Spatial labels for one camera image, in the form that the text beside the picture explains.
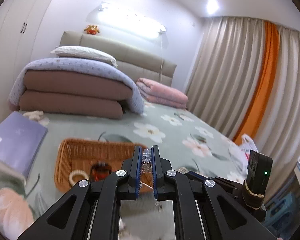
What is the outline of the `small silver black pendant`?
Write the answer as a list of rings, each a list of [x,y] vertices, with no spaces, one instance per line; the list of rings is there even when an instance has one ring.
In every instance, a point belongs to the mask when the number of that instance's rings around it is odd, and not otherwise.
[[[185,168],[185,167],[179,167],[179,168],[177,169],[177,171],[180,172],[180,173],[182,173],[182,174],[186,174],[186,173],[189,172],[188,169]]]

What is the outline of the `black wristwatch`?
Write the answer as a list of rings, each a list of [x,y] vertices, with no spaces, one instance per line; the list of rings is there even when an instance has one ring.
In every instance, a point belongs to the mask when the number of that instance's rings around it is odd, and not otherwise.
[[[112,173],[112,168],[105,162],[95,163],[90,169],[89,180],[101,181]]]

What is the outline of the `green floral bedspread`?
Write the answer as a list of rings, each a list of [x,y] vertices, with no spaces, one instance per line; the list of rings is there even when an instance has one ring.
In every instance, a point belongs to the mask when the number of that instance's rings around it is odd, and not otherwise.
[[[45,114],[47,134],[33,161],[26,183],[0,171],[0,232],[17,239],[65,193],[54,174],[61,142],[67,138],[140,143],[159,147],[173,169],[185,167],[206,177],[242,183],[239,150],[227,137],[188,111],[145,103],[140,115],[125,113],[120,120],[92,116]]]

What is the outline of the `white plastic bag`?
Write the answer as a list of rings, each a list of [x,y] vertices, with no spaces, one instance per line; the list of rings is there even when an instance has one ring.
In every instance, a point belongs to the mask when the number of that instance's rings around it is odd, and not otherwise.
[[[258,149],[253,141],[253,139],[247,135],[243,134],[241,136],[242,143],[239,145],[239,157],[242,163],[242,171],[243,175],[248,173],[248,161],[250,158],[250,151],[258,152]]]

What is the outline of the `brown wicker basket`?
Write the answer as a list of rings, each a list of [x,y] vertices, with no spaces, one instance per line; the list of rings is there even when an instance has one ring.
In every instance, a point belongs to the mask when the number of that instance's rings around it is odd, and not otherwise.
[[[104,142],[67,138],[61,142],[55,165],[54,181],[56,188],[65,193],[71,187],[69,175],[74,170],[90,173],[91,167],[104,162],[112,171],[121,168],[126,159],[133,157],[135,146],[145,145],[131,142]]]

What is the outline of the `orange curtain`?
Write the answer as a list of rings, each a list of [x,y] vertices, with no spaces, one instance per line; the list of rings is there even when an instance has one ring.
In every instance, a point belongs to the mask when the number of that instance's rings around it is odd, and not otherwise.
[[[263,60],[259,72],[258,82],[254,91],[244,119],[234,136],[234,143],[241,143],[241,136],[244,134],[254,138],[270,98],[274,85],[276,67],[279,58],[280,36],[275,24],[266,21],[264,23],[266,41],[264,43]]]

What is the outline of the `folded pink blanket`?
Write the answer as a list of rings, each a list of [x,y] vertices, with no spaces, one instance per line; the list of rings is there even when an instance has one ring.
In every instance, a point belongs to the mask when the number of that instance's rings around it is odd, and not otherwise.
[[[186,109],[188,97],[181,91],[146,78],[139,78],[136,85],[141,95],[151,103]]]

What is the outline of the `blue grey book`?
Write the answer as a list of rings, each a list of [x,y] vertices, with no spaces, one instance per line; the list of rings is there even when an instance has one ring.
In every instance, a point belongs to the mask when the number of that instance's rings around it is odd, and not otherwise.
[[[0,123],[0,171],[26,183],[47,128],[18,112]]]

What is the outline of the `cream knitted item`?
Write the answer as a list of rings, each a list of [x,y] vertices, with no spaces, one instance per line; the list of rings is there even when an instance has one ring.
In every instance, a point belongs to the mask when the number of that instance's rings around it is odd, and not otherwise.
[[[42,126],[47,126],[50,122],[50,119],[44,115],[43,111],[32,111],[32,112],[25,112],[23,116],[28,118],[29,120],[35,121]]]

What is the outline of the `folded brown duvet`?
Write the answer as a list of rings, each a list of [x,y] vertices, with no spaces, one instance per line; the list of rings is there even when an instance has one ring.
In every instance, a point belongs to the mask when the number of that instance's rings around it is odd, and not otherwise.
[[[63,70],[28,70],[22,111],[121,119],[133,91],[120,81]]]

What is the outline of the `beige padded headboard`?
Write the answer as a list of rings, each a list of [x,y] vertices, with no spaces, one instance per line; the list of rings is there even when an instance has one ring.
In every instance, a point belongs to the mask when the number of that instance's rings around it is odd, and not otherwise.
[[[133,81],[144,77],[171,86],[176,64],[145,50],[109,38],[65,31],[60,46],[82,46],[97,49],[113,56],[117,68]]]

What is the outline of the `lavender patterned blanket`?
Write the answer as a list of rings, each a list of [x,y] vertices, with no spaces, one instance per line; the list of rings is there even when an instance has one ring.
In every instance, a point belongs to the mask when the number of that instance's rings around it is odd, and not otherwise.
[[[17,76],[8,96],[7,104],[12,111],[19,108],[20,98],[25,91],[23,78],[28,70],[63,70],[121,81],[133,92],[132,98],[127,100],[129,110],[136,114],[144,112],[143,98],[137,85],[129,76],[107,63],[74,57],[45,58],[28,63]]]

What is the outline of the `white pillow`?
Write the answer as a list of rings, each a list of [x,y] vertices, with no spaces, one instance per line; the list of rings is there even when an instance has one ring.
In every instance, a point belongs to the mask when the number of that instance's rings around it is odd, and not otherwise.
[[[57,57],[75,57],[107,63],[117,68],[116,59],[97,49],[82,46],[60,46],[50,52]]]

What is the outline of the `orange plush toy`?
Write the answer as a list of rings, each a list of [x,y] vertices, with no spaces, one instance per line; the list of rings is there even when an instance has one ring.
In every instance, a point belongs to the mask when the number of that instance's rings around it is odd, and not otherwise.
[[[100,29],[97,25],[88,25],[85,29],[84,32],[86,32],[89,35],[96,35],[100,33]]]

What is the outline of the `white wardrobe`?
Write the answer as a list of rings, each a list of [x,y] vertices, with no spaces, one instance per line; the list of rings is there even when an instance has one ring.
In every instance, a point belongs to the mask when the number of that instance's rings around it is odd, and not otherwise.
[[[4,0],[0,5],[0,123],[9,114],[8,96],[31,61],[40,24],[52,0]]]

